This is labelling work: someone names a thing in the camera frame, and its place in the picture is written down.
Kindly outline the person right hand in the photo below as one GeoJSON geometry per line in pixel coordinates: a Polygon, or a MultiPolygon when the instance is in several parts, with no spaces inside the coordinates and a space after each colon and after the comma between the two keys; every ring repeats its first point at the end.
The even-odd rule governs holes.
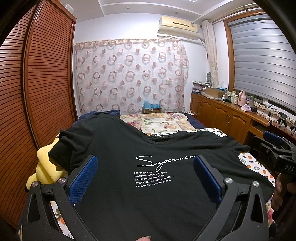
{"type": "Polygon", "coordinates": [[[275,189],[274,189],[274,193],[273,193],[273,197],[271,200],[271,207],[274,211],[277,211],[283,203],[283,195],[282,192],[283,191],[290,191],[290,192],[294,192],[294,184],[293,183],[288,183],[287,185],[283,184],[284,181],[284,177],[283,175],[280,173],[276,179],[276,183],[275,183],[275,189]]]}

